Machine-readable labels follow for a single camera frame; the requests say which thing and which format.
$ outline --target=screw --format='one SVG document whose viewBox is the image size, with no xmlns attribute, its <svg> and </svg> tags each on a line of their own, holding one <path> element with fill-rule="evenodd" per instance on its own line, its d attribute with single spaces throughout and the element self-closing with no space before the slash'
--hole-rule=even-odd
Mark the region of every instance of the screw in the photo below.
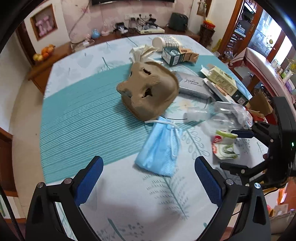
<svg viewBox="0 0 296 241">
<path fill-rule="evenodd" d="M 41 187 L 43 187 L 43 185 L 44 185 L 43 182 L 39 182 L 39 183 L 37 184 L 37 187 L 38 187 L 38 188 L 41 188 Z"/>
<path fill-rule="evenodd" d="M 226 179 L 226 183 L 231 186 L 231 185 L 233 185 L 233 180 L 232 179 Z"/>
<path fill-rule="evenodd" d="M 259 183 L 254 183 L 255 188 L 259 189 L 261 186 Z"/>
<path fill-rule="evenodd" d="M 65 184 L 70 184 L 72 182 L 72 179 L 71 178 L 66 178 L 65 180 L 64 180 L 64 183 Z"/>
</svg>

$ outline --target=blue surgical mask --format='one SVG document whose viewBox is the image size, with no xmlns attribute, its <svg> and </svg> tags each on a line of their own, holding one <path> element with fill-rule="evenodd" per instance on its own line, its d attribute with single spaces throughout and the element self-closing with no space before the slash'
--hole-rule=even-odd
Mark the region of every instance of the blue surgical mask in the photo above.
<svg viewBox="0 0 296 241">
<path fill-rule="evenodd" d="M 171 177 L 180 148 L 182 129 L 161 116 L 158 120 L 145 121 L 152 122 L 155 122 L 153 129 L 135 163 L 147 171 Z"/>
</svg>

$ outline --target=brown paper mask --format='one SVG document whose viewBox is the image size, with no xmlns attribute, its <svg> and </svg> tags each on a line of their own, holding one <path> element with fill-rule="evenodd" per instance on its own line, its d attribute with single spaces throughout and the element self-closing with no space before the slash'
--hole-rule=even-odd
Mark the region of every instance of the brown paper mask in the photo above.
<svg viewBox="0 0 296 241">
<path fill-rule="evenodd" d="M 168 69 L 155 62 L 136 62 L 128 80 L 116 90 L 124 105 L 142 121 L 156 119 L 179 93 L 178 80 Z"/>
</svg>

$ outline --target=yellow box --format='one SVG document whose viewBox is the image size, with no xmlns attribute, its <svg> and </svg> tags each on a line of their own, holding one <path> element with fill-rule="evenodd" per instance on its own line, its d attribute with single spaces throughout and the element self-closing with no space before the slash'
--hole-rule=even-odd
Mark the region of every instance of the yellow box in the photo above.
<svg viewBox="0 0 296 241">
<path fill-rule="evenodd" d="M 237 91 L 237 84 L 235 80 L 217 66 L 209 71 L 207 78 L 217 84 L 230 96 L 233 96 Z"/>
</svg>

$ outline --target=blue ornament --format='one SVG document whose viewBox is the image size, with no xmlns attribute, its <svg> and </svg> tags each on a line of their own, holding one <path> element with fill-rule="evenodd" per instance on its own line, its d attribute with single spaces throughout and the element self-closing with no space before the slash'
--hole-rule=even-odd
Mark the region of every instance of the blue ornament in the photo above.
<svg viewBox="0 0 296 241">
<path fill-rule="evenodd" d="M 100 37 L 100 33 L 98 32 L 97 29 L 93 29 L 93 30 L 91 31 L 91 38 L 92 38 L 92 39 L 97 39 L 98 37 Z"/>
</svg>

